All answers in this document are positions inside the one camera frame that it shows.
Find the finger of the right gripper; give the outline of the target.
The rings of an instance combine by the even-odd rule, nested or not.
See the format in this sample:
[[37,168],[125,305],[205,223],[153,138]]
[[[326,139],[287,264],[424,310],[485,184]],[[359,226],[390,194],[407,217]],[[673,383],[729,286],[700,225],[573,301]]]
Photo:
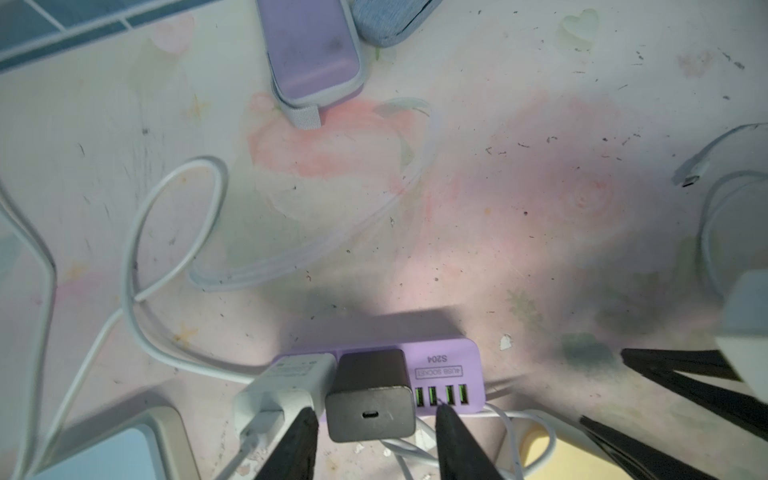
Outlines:
[[670,455],[586,416],[579,419],[584,433],[633,479],[716,480]]
[[648,380],[762,440],[767,439],[765,403],[752,395],[694,378],[698,375],[719,380],[742,381],[720,351],[625,348],[620,355],[624,365]]

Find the purple power strip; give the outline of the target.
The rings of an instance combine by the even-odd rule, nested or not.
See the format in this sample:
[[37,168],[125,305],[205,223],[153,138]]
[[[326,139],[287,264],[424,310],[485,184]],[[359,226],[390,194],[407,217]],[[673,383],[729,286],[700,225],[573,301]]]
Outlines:
[[450,405],[459,413],[477,413],[485,404],[479,348],[465,337],[346,342],[333,346],[303,347],[292,353],[330,353],[339,361],[346,353],[389,349],[399,349],[405,355],[416,417],[435,414],[440,404]]

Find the white charger adapter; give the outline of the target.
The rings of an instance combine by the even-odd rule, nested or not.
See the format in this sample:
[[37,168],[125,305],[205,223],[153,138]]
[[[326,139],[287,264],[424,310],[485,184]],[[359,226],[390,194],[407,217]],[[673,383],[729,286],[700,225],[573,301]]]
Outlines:
[[337,370],[330,353],[283,356],[235,396],[235,431],[243,442],[265,449],[285,435],[298,414],[324,418],[325,398]]

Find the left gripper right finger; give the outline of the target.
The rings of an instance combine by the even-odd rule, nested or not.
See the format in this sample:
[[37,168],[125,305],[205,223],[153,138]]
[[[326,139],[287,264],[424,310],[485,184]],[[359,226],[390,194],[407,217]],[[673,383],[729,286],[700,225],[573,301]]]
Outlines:
[[451,406],[438,406],[435,431],[441,479],[503,479]]

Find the yellow electronic scale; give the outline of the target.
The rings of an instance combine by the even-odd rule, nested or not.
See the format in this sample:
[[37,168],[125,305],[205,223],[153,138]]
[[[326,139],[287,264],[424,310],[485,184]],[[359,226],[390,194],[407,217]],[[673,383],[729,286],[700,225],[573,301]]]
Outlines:
[[[576,426],[541,410],[529,409],[546,422],[557,437],[555,450],[549,460],[526,479],[626,479],[630,476],[616,465],[585,433]],[[524,430],[519,452],[525,467],[532,465],[548,445],[546,429],[539,423],[521,419]]]

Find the black charger adapter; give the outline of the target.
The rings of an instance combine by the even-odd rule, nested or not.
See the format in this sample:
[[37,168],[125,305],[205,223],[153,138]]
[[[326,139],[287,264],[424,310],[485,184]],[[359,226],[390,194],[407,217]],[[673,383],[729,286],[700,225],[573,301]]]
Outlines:
[[325,398],[336,443],[399,439],[416,430],[416,406],[399,349],[346,353]]

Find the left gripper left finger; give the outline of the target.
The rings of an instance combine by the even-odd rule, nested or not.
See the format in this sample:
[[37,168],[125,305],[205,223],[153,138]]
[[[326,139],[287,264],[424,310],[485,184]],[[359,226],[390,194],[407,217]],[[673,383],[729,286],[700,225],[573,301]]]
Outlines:
[[317,454],[319,422],[310,407],[302,409],[255,480],[312,480]]

